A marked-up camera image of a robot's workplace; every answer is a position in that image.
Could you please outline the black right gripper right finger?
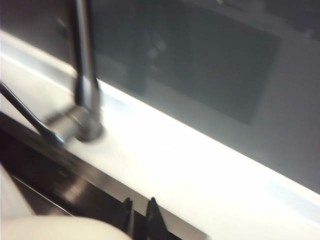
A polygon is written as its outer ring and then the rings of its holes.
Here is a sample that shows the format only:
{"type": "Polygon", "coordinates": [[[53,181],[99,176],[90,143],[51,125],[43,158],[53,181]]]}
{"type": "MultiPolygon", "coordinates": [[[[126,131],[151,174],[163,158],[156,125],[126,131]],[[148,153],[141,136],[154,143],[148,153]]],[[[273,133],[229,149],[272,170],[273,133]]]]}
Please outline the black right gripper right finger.
{"type": "Polygon", "coordinates": [[[154,197],[147,204],[145,220],[140,230],[140,240],[172,240],[154,197]]]}

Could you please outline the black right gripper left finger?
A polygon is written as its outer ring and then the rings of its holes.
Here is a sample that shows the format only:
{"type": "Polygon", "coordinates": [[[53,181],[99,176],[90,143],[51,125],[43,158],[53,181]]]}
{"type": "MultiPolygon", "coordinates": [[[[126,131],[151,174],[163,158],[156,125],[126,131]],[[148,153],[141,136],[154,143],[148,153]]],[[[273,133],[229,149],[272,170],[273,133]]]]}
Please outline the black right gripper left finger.
{"type": "Polygon", "coordinates": [[[124,207],[123,231],[129,236],[133,236],[135,219],[133,201],[127,197],[122,205],[124,207]]]}

